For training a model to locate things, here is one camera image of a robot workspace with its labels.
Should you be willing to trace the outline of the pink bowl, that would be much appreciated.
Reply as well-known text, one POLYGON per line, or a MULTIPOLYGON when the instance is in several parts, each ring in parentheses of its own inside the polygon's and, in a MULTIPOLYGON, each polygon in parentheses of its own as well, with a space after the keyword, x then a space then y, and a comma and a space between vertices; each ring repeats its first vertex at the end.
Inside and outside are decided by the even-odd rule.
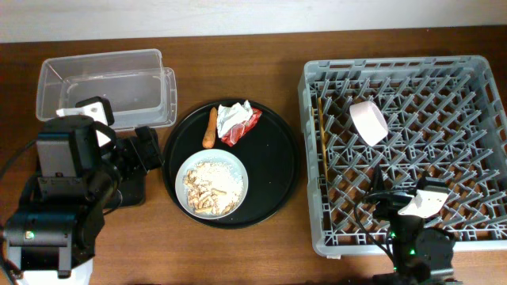
POLYGON ((387 137, 387 122, 374 102, 353 104, 349 107, 349 113, 360 137, 369 146, 375 146, 387 137))

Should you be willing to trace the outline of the wooden chopstick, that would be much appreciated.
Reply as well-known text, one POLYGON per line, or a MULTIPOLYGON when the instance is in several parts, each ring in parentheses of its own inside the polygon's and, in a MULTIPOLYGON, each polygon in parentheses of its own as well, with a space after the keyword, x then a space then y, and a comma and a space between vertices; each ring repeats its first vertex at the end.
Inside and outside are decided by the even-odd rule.
POLYGON ((323 119, 320 119, 319 127, 320 127, 320 135, 321 135, 324 176, 325 176, 326 180, 328 180, 328 164, 327 164, 327 152, 326 152, 326 143, 327 143, 328 138, 327 138, 326 131, 324 130, 323 119))
POLYGON ((323 111, 322 111, 322 98, 319 97, 317 100, 318 103, 318 119, 319 119, 319 130, 321 136, 321 144, 322 144, 322 159, 326 160, 326 132, 324 130, 324 121, 323 121, 323 111))

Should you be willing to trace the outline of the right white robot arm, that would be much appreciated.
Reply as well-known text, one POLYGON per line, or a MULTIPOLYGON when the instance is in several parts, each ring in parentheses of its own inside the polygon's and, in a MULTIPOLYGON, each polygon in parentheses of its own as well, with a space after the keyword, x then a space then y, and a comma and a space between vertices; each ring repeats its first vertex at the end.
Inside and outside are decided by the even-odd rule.
POLYGON ((450 190, 446 183, 424 172, 412 187, 387 188, 379 166, 361 199, 375 207, 373 218, 389 222, 386 244, 382 245, 364 228, 357 209, 356 223, 393 264, 393 272, 372 277, 373 284, 458 284, 452 267, 454 234, 427 227, 428 218, 438 214, 450 190))

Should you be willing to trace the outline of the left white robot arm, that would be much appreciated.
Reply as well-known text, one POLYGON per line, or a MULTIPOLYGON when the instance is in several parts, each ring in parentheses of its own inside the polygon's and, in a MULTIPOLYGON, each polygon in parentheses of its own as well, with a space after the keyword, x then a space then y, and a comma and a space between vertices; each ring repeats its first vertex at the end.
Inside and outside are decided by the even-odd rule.
POLYGON ((157 132, 138 127, 134 136, 118 139, 92 117, 72 115, 47 121, 29 145, 37 148, 40 171, 27 180, 18 209, 1 228, 1 269, 12 284, 30 272, 69 281, 81 271, 87 280, 107 203, 123 182, 164 163, 157 132))

